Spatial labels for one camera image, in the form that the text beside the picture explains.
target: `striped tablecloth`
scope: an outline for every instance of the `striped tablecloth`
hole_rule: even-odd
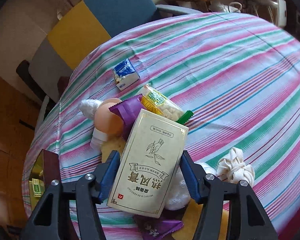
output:
[[[111,69],[126,58],[140,80],[119,91]],[[237,13],[159,20],[91,52],[27,153],[26,213],[31,214],[27,180],[42,148],[59,154],[63,182],[101,162],[101,153],[90,147],[93,122],[79,111],[81,100],[127,99],[146,83],[194,112],[186,124],[186,150],[194,161],[216,168],[231,147],[243,150],[256,173],[253,189],[280,233],[300,207],[300,43],[260,18]],[[132,214],[105,203],[98,213],[107,239],[142,239]],[[71,217],[78,231],[74,202]]]

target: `green package end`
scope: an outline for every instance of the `green package end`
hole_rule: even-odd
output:
[[[185,124],[192,116],[192,111],[188,110],[176,122],[179,124]]]

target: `brown floor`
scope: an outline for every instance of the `brown floor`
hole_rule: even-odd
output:
[[[21,193],[24,159],[39,106],[0,78],[0,225],[23,227],[27,221]]]

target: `purple snack wrapper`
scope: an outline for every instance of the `purple snack wrapper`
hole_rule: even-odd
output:
[[[150,218],[135,215],[134,220],[138,225],[143,240],[160,240],[183,227],[182,221],[165,219],[163,217]]]
[[[141,109],[145,109],[140,102],[142,94],[133,96],[114,106],[109,107],[109,110],[118,115],[123,121],[122,138],[127,140],[133,124],[138,117]]]

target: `multicolored chair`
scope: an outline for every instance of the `multicolored chair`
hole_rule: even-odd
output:
[[[156,6],[152,0],[83,0],[49,32],[30,65],[24,67],[24,72],[28,71],[25,75],[57,102],[60,76],[70,76],[91,51],[119,33],[161,19],[160,11],[201,13],[178,6]]]

